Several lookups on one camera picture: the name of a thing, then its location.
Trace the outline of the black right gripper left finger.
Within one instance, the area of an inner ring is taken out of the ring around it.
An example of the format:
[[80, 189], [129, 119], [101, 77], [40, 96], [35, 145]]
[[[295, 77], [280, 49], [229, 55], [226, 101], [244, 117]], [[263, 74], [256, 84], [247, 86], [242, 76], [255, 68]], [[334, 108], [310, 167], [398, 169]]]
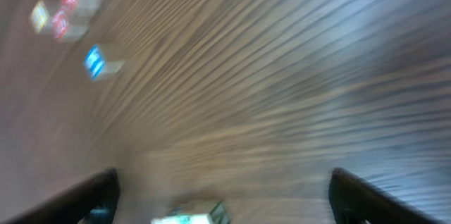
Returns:
[[121, 187], [117, 170], [107, 168], [4, 222], [6, 224], [112, 224], [120, 195]]

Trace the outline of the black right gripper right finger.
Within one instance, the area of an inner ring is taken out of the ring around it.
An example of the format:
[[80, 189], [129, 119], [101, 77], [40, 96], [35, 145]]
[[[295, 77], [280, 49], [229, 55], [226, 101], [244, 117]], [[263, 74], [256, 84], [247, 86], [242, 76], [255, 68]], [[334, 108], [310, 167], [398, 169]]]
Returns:
[[328, 201], [336, 223], [439, 223], [343, 168], [331, 173]]

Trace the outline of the green-edged wooden number block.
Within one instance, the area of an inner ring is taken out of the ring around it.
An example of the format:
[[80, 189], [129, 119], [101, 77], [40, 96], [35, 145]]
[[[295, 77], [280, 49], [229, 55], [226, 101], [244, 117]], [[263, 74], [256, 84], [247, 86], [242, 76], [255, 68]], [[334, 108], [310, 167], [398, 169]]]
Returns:
[[231, 224], [226, 206], [218, 200], [194, 200], [174, 206], [151, 224]]

